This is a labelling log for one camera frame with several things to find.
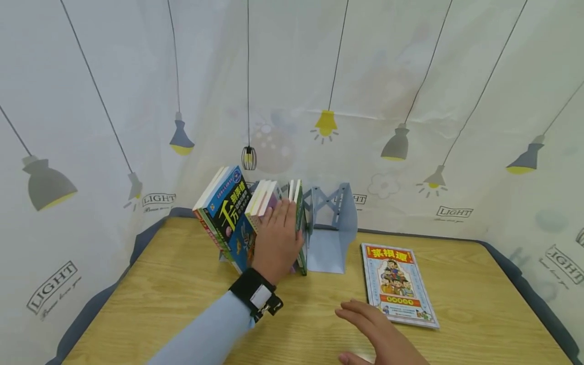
hand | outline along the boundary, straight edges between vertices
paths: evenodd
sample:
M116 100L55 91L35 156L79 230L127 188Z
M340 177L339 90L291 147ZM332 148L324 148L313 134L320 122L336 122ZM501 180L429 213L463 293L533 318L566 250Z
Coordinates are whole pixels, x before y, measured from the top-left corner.
M337 316L349 321L375 348L376 365L429 365L412 343L377 308L355 299L340 304ZM351 352L339 355L345 365L371 365Z
M302 231L296 232L296 203L288 199L268 208L255 241L252 268L272 285L277 285L298 258L304 245Z

sleeve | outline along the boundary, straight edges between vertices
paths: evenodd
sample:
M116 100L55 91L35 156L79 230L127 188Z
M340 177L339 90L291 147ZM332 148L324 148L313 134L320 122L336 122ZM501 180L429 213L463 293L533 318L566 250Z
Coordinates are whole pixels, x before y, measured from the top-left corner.
M148 364L223 364L235 341L254 324L250 309L228 291L167 343Z

black wrist strap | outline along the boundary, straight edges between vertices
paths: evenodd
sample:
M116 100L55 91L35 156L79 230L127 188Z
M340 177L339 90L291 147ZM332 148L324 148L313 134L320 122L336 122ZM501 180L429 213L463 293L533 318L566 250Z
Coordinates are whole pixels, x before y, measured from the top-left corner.
M251 316L256 322L265 311L275 315L284 306L282 300L274 294L276 287L251 267L241 274L229 290L251 310Z

blue bookend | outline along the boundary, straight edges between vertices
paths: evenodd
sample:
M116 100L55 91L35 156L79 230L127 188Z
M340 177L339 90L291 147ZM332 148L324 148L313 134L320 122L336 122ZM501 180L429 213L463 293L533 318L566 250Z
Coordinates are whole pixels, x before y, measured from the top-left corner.
M331 194L314 186L304 198L312 231L308 270L344 274L349 244L357 237L357 207L349 183L340 184Z

wooden table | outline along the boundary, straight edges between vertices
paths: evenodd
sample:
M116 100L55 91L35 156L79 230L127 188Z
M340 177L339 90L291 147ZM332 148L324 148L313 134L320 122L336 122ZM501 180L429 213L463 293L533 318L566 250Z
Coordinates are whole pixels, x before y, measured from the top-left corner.
M341 301L366 300L361 242L416 253L441 330L397 326L432 364L570 363L481 245L359 233L344 275L283 280L284 309L260 321L226 364L336 364L343 350L373 359L367 339L333 312ZM170 218L64 363L145 363L237 278L217 258L199 222Z

